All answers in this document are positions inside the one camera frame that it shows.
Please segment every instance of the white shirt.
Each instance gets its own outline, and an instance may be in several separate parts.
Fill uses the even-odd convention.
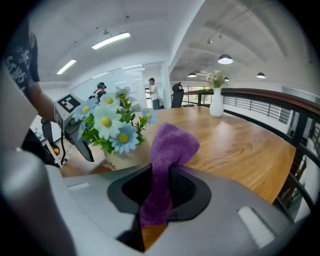
[[[151,100],[152,101],[154,101],[154,100],[156,100],[156,99],[158,99],[159,98],[159,94],[158,94],[158,86],[157,85],[151,85],[150,86],[150,92],[152,92],[151,93]]]

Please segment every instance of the balcony railing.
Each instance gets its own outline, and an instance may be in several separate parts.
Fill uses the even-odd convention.
[[[184,93],[184,106],[209,107],[213,94],[213,90],[205,89],[187,91]],[[309,160],[320,168],[320,106],[300,97],[269,90],[223,88],[221,94],[225,105],[224,112],[255,123],[296,148],[290,173],[274,204],[293,221],[294,217],[288,208],[300,195],[312,211],[315,202],[300,180],[308,168]],[[232,106],[237,111],[232,111],[227,106]],[[281,131],[269,122],[253,118],[248,114],[250,112],[277,120],[287,125],[288,129]]]

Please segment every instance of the purple towel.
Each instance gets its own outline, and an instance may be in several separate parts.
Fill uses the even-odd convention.
[[[167,222],[172,208],[168,186],[169,166],[185,165],[198,151],[199,140],[192,134],[164,122],[154,137],[150,160],[152,163],[151,192],[140,208],[142,226],[156,226]]]

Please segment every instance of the white vase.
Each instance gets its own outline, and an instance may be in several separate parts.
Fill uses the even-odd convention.
[[[224,101],[221,95],[221,88],[213,88],[213,92],[209,111],[211,116],[219,118],[224,113]]]
[[[147,165],[150,163],[150,144],[144,137],[145,142],[140,145],[136,145],[135,150],[129,153],[123,152],[119,154],[113,152],[109,154],[104,151],[105,163],[104,166],[110,168],[112,171],[117,171],[129,167]]]

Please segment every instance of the person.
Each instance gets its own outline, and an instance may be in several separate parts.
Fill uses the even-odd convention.
[[[13,34],[4,52],[3,61],[11,77],[38,114],[51,122],[56,122],[54,103],[41,89],[37,38],[29,29],[28,19],[23,20]],[[47,165],[57,166],[31,129],[28,130],[22,143],[22,149],[37,155]]]
[[[154,110],[158,110],[160,108],[158,87],[155,84],[155,79],[153,77],[149,79],[149,86],[150,86],[150,96],[152,100],[152,108]]]
[[[92,98],[97,98],[98,100],[100,100],[101,96],[106,94],[107,92],[106,90],[106,86],[104,82],[100,82],[96,85],[96,90],[93,92],[93,94],[89,97],[89,99]]]

